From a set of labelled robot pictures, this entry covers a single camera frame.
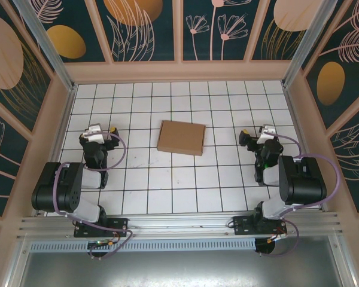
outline white grid floor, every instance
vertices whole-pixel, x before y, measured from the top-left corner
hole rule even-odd
[[[162,120],[205,124],[203,156],[157,151]],[[253,210],[277,188],[254,181],[254,154],[237,146],[240,131],[274,124],[297,138],[279,81],[80,85],[60,162],[83,161],[78,137],[94,123],[116,126],[128,147],[104,190],[81,193],[109,215]],[[298,154],[280,141],[284,154]],[[108,166],[121,152],[109,152]]]

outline brown cardboard box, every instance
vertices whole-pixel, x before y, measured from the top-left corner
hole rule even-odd
[[[206,126],[180,121],[162,121],[157,150],[202,155]]]

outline dark teal wallpaper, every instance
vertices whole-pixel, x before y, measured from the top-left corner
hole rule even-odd
[[[174,60],[172,0],[97,0],[96,4],[115,62]]]
[[[257,8],[251,0],[184,0],[184,60],[242,60]]]
[[[342,4],[343,4],[343,1],[344,0],[337,0],[334,11],[332,12],[330,18],[327,20],[327,22],[326,22],[326,24],[325,24],[325,26],[324,26],[324,28],[323,28],[323,30],[321,32],[321,35],[318,37],[318,39],[315,42],[314,46],[311,48],[310,53],[308,53],[305,61],[303,62],[302,69],[305,69],[306,65],[310,61],[312,55],[315,52],[315,49],[316,49],[317,45],[322,41],[322,38],[323,38],[324,34],[327,32],[328,27],[331,25],[331,22],[334,20],[337,11],[339,10],[340,6],[342,6]]]
[[[306,78],[328,128],[359,97],[359,0],[352,2]]]
[[[10,196],[28,141],[0,117],[0,216]]]
[[[0,4],[0,102],[33,130],[50,77]]]
[[[63,62],[105,61],[84,0],[30,3]]]
[[[359,111],[331,137],[331,143],[359,212]]]
[[[320,3],[270,0],[252,59],[291,60]]]

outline cardboard box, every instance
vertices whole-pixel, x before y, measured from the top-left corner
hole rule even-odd
[[[157,150],[176,154],[202,155],[206,126],[162,121]]]

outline purple cable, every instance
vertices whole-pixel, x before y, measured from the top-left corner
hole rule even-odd
[[[300,146],[300,144],[293,138],[289,137],[289,136],[282,136],[282,135],[277,135],[276,133],[268,133],[268,132],[264,132],[264,134],[268,135],[268,136],[277,136],[279,138],[284,138],[284,139],[288,139],[289,141],[294,142],[299,149],[299,155],[302,154],[302,147]]]
[[[267,257],[283,257],[283,256],[286,256],[286,255],[292,253],[292,251],[294,251],[295,248],[298,246],[298,243],[299,243],[299,230],[298,230],[297,226],[295,225],[295,223],[293,223],[293,222],[291,222],[291,221],[289,221],[287,219],[283,219],[283,221],[291,224],[295,228],[295,232],[297,233],[296,241],[295,241],[295,244],[294,244],[293,248],[291,248],[288,251],[286,251],[284,253],[281,253],[281,254],[265,254],[265,253],[261,253],[260,255],[267,256]]]
[[[108,169],[112,169],[113,167],[116,167],[116,165],[118,165],[122,159],[124,159],[124,156],[125,156],[125,153],[126,153],[126,145],[124,143],[124,141],[117,135],[114,135],[112,133],[107,133],[107,132],[102,132],[102,133],[93,133],[92,135],[110,135],[110,136],[113,136],[114,138],[117,138],[120,140],[120,142],[123,144],[124,146],[124,153],[123,153],[123,156],[121,157],[121,160],[119,160],[116,164],[113,164],[111,167],[107,167],[106,169],[89,169],[89,170],[93,170],[93,171],[106,171]],[[106,231],[113,231],[113,232],[128,232],[130,233],[130,235],[127,237],[127,239],[121,243],[117,248],[115,248],[113,251],[111,252],[108,252],[106,253],[103,257],[100,257],[100,258],[96,258],[92,255],[92,250],[93,248],[90,249],[89,251],[89,254],[90,256],[92,257],[92,259],[97,259],[97,260],[101,260],[101,259],[106,259],[108,257],[110,257],[111,255],[115,254],[118,250],[120,250],[133,236],[133,231],[132,230],[129,230],[129,229],[114,229],[114,228],[108,228],[108,227],[103,227],[103,226],[99,226],[99,225],[96,225],[96,224],[93,224],[91,222],[88,222],[88,221],[85,221],[85,220],[81,220],[80,218],[76,218],[72,215],[68,215],[67,213],[63,213],[63,212],[60,212],[59,210],[59,207],[57,205],[57,185],[58,185],[58,182],[59,182],[59,177],[60,177],[60,173],[62,171],[62,169],[64,168],[64,166],[66,166],[67,164],[69,164],[69,162],[65,162],[65,163],[62,163],[59,168],[57,169],[56,171],[56,175],[54,176],[54,182],[53,182],[53,192],[52,192],[52,198],[53,198],[53,207],[54,207],[54,211],[58,214],[58,215],[62,215],[62,216],[65,216],[67,218],[70,218],[71,220],[73,221],[79,221],[79,222],[82,222],[83,224],[86,224],[88,226],[91,226],[91,227],[94,227],[94,228],[97,228],[97,229],[100,229],[100,230],[106,230]]]
[[[291,212],[293,210],[302,209],[302,208],[306,208],[306,207],[312,207],[312,206],[316,206],[316,205],[321,205],[321,204],[323,204],[325,202],[328,202],[329,200],[331,200],[335,196],[335,194],[337,194],[337,192],[339,190],[340,172],[339,172],[338,166],[336,164],[334,164],[334,162],[332,160],[330,160],[328,157],[325,157],[324,155],[321,155],[321,154],[301,154],[301,155],[298,155],[295,158],[303,158],[303,157],[318,157],[318,158],[321,158],[321,159],[323,159],[323,160],[325,160],[325,161],[327,161],[328,163],[331,164],[331,166],[334,168],[335,173],[336,173],[336,184],[335,184],[334,190],[328,197],[326,197],[325,199],[322,199],[322,200],[320,200],[318,202],[310,203],[310,204],[306,204],[306,205],[298,205],[298,206],[286,209],[285,211],[283,211],[283,212],[281,212],[279,214],[280,218],[282,218],[285,214],[287,214],[288,212]]]

